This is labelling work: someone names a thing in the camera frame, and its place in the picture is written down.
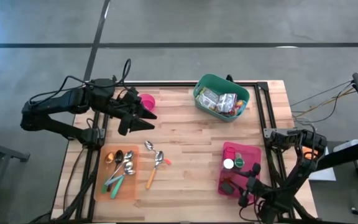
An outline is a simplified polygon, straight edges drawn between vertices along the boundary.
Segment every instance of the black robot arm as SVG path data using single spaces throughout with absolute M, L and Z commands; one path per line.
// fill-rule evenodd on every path
M 285 180 L 280 180 L 280 187 L 277 189 L 263 184 L 256 178 L 260 172 L 259 164 L 254 164 L 252 170 L 248 172 L 236 172 L 248 177 L 245 191 L 239 199 L 239 205 L 243 208 L 251 205 L 248 201 L 249 194 L 254 196 L 254 203 L 257 203 L 260 198 L 264 199 L 262 203 L 254 204 L 254 206 L 259 206 L 256 215 L 262 223 L 266 224 L 273 223 L 278 214 L 288 213 L 292 208 L 297 210 L 301 218 L 315 220 L 296 200 L 295 194 L 308 180 L 309 175 L 316 170 L 318 159 L 323 156 L 327 145 L 326 138 L 308 130 L 298 129 L 265 130 L 264 134 L 268 147 L 277 153 L 294 147 L 298 156 L 296 165 Z M 305 152 L 303 147 L 314 150 Z
M 144 108 L 141 98 L 134 88 L 126 88 L 126 94 L 113 99 L 112 79 L 99 78 L 85 83 L 82 87 L 67 91 L 62 96 L 42 101 L 28 101 L 22 109 L 21 127 L 27 131 L 48 130 L 61 134 L 65 138 L 75 138 L 82 144 L 94 144 L 98 141 L 98 130 L 80 129 L 55 121 L 50 114 L 69 112 L 82 114 L 90 108 L 121 120 L 118 132 L 126 135 L 128 130 L 140 131 L 153 129 L 154 125 L 141 118 L 157 119 L 156 115 Z

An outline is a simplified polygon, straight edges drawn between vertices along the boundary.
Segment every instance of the green handle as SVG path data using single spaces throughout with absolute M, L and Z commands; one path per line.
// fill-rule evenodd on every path
M 119 187 L 121 186 L 123 180 L 124 180 L 124 176 L 122 176 L 121 179 L 119 179 L 119 181 L 118 181 L 116 187 L 115 187 L 114 190 L 112 191 L 111 196 L 110 196 L 111 199 L 116 198 L 118 189 L 119 189 Z
M 102 194 L 105 194 L 107 192 L 107 186 L 103 184 L 102 186 Z

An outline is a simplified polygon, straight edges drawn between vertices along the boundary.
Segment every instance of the silver spoon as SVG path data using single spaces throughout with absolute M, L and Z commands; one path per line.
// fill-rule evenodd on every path
M 146 141 L 144 142 L 144 145 L 146 146 L 146 148 L 150 151 L 154 151 L 156 154 L 158 153 L 155 149 L 154 149 L 154 146 L 151 142 L 149 141 Z
M 150 189 L 153 179 L 154 179 L 154 174 L 155 174 L 155 170 L 157 170 L 158 165 L 164 160 L 164 153 L 162 151 L 159 151 L 158 154 L 155 156 L 155 166 L 154 169 L 152 171 L 152 174 L 149 177 L 149 180 L 147 181 L 146 184 L 146 189 Z
M 114 175 L 116 175 L 116 173 L 118 172 L 118 170 L 122 167 L 122 165 L 123 165 L 124 163 L 131 161 L 131 160 L 132 160 L 132 157 L 134 157 L 134 151 L 131 150 L 131 151 L 125 153 L 125 155 L 124 155 L 124 161 L 123 161 L 122 164 L 116 169 L 116 171 L 114 171 L 114 173 L 112 174 L 112 176 L 110 176 L 110 178 L 109 178 L 106 182 L 108 182 L 109 180 L 111 180 L 111 179 L 114 177 Z
M 117 192 L 118 192 L 118 189 L 120 188 L 121 184 L 122 184 L 122 181 L 124 180 L 124 176 L 127 174 L 127 175 L 132 175 L 132 174 L 135 174 L 136 171 L 132 170 L 132 166 L 131 168 L 128 168 L 128 167 L 125 167 L 124 168 L 124 174 L 121 175 L 121 178 L 119 180 L 119 182 L 117 183 L 116 187 L 114 188 L 114 190 L 112 191 L 111 195 L 110 195 L 110 198 L 111 199 L 114 199 L 116 198 L 116 195 L 117 195 Z
M 156 151 L 156 150 L 154 149 L 154 146 L 153 146 L 153 144 L 152 144 L 150 141 L 145 141 L 145 142 L 144 142 L 144 145 L 146 146 L 146 148 L 147 148 L 148 150 L 154 151 L 154 152 L 155 152 L 155 156 L 157 157 L 158 151 Z M 166 164 L 171 165 L 171 161 L 169 161 L 168 159 L 163 159 L 163 161 L 164 161 Z
M 127 162 L 124 166 L 124 174 L 119 175 L 118 177 L 115 177 L 109 181 L 107 181 L 106 183 L 104 183 L 105 185 L 110 185 L 112 183 L 114 183 L 115 181 L 117 181 L 118 179 L 120 179 L 121 177 L 123 177 L 125 174 L 129 174 L 132 175 L 135 173 L 134 170 L 132 170 L 134 164 L 132 162 Z

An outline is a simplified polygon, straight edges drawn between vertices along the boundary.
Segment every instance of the wooden tabletop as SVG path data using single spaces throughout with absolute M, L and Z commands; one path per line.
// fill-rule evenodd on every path
M 294 127 L 284 82 L 281 80 L 267 82 L 277 127 Z M 192 87 L 138 87 L 137 89 L 140 94 L 148 93 L 156 99 L 154 113 L 158 118 L 149 121 L 155 125 L 155 129 L 120 136 L 117 132 L 119 120 L 113 118 L 109 120 L 106 134 L 106 145 L 139 147 L 137 199 L 96 202 L 93 221 L 241 222 L 237 199 L 219 195 L 217 181 L 221 168 L 223 143 L 231 141 L 261 149 L 260 179 L 270 185 L 254 89 L 246 88 L 250 93 L 249 104 L 246 111 L 233 123 L 224 123 L 197 109 L 194 106 Z M 269 127 L 265 97 L 262 91 L 261 93 Z M 86 114 L 77 115 L 75 126 L 87 128 L 87 118 L 93 118 L 91 110 Z M 154 143 L 155 148 L 162 150 L 165 157 L 172 162 L 170 166 L 161 164 L 158 167 L 150 190 L 145 189 L 145 184 L 154 167 L 154 156 L 144 147 L 146 140 Z M 64 191 L 80 151 L 81 144 L 76 141 L 69 143 L 52 218 L 62 214 Z M 80 189 L 85 154 L 84 152 L 82 155 L 68 189 L 67 204 Z M 288 174 L 295 165 L 296 154 L 288 150 L 283 157 Z M 90 191 L 85 197 L 84 216 L 88 211 L 89 197 Z M 303 184 L 296 197 L 310 214 L 317 216 L 309 182 Z M 253 207 L 244 209 L 242 215 L 255 219 Z

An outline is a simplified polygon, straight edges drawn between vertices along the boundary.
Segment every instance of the white bottle cap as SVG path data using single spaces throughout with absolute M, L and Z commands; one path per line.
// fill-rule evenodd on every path
M 223 167 L 225 169 L 232 169 L 234 167 L 234 162 L 232 159 L 225 159 L 223 161 Z

